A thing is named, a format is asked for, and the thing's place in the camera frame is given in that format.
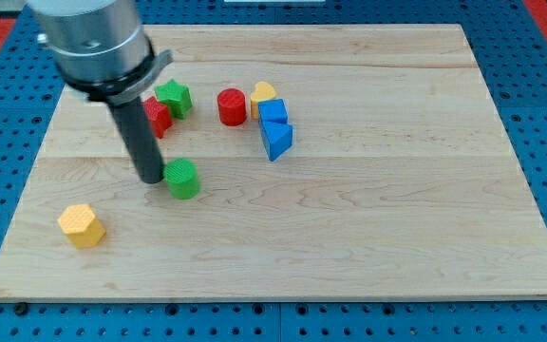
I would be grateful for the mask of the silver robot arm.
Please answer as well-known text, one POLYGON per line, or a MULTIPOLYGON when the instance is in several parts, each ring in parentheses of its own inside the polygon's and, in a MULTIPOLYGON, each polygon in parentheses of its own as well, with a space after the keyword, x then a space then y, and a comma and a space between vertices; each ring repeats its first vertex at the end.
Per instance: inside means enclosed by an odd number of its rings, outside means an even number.
POLYGON ((28 0, 64 81, 92 102, 140 97, 173 62, 156 53, 133 0, 28 0))

